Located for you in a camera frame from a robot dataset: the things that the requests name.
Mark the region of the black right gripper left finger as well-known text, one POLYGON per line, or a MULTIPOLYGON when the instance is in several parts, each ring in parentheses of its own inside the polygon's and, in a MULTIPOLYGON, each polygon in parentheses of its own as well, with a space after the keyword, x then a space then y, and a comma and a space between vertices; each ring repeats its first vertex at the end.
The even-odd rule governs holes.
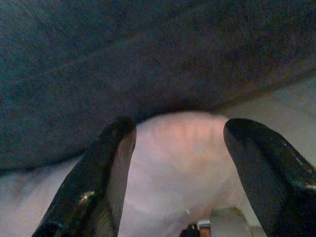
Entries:
POLYGON ((136 134, 130 118, 107 124, 64 179, 33 236, 118 236, 136 134))

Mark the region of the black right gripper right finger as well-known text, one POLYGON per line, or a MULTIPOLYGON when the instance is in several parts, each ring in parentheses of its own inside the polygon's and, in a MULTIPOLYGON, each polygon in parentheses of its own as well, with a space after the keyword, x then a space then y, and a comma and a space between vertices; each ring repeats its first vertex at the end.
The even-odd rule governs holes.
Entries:
POLYGON ((249 203, 268 237, 316 235, 316 169, 282 135, 233 118, 224 141, 249 203))

